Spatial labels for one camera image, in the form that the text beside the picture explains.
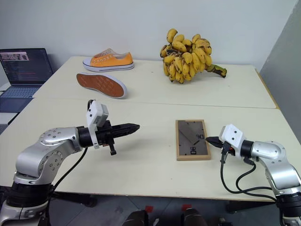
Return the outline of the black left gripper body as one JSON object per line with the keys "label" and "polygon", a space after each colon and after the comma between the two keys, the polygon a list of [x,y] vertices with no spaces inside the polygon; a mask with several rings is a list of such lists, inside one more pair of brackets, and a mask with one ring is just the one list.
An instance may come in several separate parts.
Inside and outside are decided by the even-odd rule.
{"label": "black left gripper body", "polygon": [[110,154],[116,155],[117,152],[114,147],[114,138],[112,135],[112,126],[109,120],[106,120],[102,126],[97,126],[95,132],[98,144],[102,146],[109,146]]}

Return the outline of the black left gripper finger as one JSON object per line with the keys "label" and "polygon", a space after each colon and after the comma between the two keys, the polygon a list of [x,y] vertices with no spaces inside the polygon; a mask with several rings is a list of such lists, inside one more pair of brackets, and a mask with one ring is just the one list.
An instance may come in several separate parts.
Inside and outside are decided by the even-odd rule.
{"label": "black left gripper finger", "polygon": [[124,137],[130,134],[133,134],[138,129],[114,129],[111,133],[113,138]]}
{"label": "black left gripper finger", "polygon": [[125,123],[112,126],[113,132],[136,132],[140,128],[140,125],[133,123]]}

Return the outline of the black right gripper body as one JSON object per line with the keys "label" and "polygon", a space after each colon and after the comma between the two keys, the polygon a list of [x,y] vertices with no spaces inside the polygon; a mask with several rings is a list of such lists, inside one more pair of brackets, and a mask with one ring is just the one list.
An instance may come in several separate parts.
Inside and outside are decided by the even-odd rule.
{"label": "black right gripper body", "polygon": [[232,156],[235,156],[235,149],[228,142],[220,142],[218,144],[218,147],[221,148],[222,154],[230,154]]}

